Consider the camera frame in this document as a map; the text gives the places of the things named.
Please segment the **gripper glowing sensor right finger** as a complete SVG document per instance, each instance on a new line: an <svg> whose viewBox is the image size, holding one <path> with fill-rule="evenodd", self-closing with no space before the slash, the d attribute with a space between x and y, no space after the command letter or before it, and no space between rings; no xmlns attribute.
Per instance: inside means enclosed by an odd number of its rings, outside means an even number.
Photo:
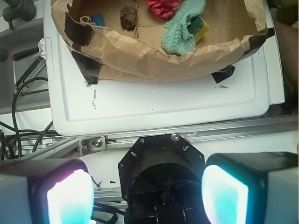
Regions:
<svg viewBox="0 0 299 224"><path fill-rule="evenodd" d="M215 153L206 161L201 193L212 224L297 224L298 154Z"/></svg>

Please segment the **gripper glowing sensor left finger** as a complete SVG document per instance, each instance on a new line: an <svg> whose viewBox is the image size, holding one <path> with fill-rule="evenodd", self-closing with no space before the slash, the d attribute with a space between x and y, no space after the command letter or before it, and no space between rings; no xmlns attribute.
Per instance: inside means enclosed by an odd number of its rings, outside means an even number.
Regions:
<svg viewBox="0 0 299 224"><path fill-rule="evenodd" d="M0 163L2 224L88 224L94 185L80 159Z"/></svg>

